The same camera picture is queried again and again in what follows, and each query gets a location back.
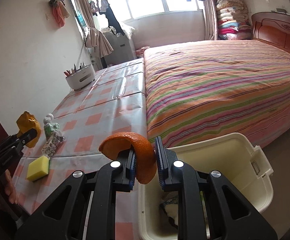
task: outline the trash can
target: trash can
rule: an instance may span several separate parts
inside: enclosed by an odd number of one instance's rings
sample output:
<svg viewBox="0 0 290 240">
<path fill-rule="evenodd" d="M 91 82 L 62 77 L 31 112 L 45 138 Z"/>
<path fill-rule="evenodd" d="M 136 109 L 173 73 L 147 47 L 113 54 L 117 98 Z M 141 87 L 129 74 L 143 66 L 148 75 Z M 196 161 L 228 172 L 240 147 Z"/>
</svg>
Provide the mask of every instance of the trash can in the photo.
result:
<svg viewBox="0 0 290 240">
<path fill-rule="evenodd" d="M 253 147 L 240 133 L 231 133 L 203 142 L 170 148 L 179 160 L 195 170 L 209 173 L 218 170 L 263 212 L 271 203 L 273 188 L 269 176 L 273 169 L 260 146 Z M 163 191 L 158 175 L 138 192 L 139 234 L 143 240 L 177 240 L 177 230 L 168 223 L 159 208 Z"/>
</svg>

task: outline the window sill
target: window sill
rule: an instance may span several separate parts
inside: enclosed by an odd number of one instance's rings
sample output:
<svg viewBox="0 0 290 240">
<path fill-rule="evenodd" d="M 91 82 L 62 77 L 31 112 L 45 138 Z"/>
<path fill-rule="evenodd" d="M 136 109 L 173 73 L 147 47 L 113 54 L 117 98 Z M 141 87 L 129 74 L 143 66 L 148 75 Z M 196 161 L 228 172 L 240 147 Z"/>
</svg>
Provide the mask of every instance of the window sill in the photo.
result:
<svg viewBox="0 0 290 240">
<path fill-rule="evenodd" d="M 128 19 L 123 21 L 123 23 L 128 24 L 129 22 L 133 22 L 139 19 L 144 19 L 144 18 L 148 18 L 148 17 L 152 17 L 152 16 L 159 16 L 159 15 L 167 15 L 167 14 L 177 14 L 177 13 L 186 13 L 186 12 L 197 12 L 197 13 L 203 13 L 202 9 L 198 9 L 197 11 L 192 11 L 192 10 L 185 10 L 185 11 L 172 11 L 172 12 L 161 12 L 161 13 L 154 13 L 154 14 L 149 14 L 149 15 L 145 15 L 145 16 L 141 16 L 141 17 L 137 17 L 137 18 L 132 18 L 132 19 Z"/>
</svg>

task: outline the floor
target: floor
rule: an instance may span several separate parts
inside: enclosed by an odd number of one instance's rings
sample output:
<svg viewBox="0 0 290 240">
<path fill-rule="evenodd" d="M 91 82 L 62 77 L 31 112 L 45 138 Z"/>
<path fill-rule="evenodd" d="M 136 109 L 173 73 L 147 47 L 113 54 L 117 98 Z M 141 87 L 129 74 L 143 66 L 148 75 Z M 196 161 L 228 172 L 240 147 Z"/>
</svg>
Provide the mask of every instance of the floor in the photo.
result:
<svg viewBox="0 0 290 240">
<path fill-rule="evenodd" d="M 280 239 L 290 227 L 290 129 L 263 149 L 274 173 L 272 203 L 262 215 Z"/>
</svg>

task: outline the plastic table cover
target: plastic table cover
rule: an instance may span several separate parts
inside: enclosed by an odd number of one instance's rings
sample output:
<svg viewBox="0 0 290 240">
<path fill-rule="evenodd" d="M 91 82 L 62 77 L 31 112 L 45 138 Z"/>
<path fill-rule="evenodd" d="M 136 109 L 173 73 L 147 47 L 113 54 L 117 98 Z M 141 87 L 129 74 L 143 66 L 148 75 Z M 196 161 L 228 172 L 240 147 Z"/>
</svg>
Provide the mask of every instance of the plastic table cover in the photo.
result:
<svg viewBox="0 0 290 240">
<path fill-rule="evenodd" d="M 119 131 L 147 136 L 143 60 L 137 59 L 96 72 L 95 81 L 71 91 L 54 110 L 66 140 L 50 161 L 49 175 L 36 182 L 26 180 L 30 162 L 42 155 L 44 131 L 32 149 L 25 148 L 13 182 L 19 204 L 30 214 L 75 170 L 97 171 L 110 162 L 98 151 L 101 142 Z M 118 192 L 116 239 L 139 239 L 137 189 Z"/>
</svg>

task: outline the wooden headboard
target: wooden headboard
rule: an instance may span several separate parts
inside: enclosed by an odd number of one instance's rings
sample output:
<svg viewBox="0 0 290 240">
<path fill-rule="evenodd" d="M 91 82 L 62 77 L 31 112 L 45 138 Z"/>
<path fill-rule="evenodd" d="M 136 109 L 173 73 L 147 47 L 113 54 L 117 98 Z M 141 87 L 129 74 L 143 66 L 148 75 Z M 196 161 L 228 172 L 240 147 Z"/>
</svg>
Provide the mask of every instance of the wooden headboard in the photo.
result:
<svg viewBox="0 0 290 240">
<path fill-rule="evenodd" d="M 254 40 L 259 40 L 290 53 L 290 16 L 260 12 L 251 16 Z"/>
</svg>

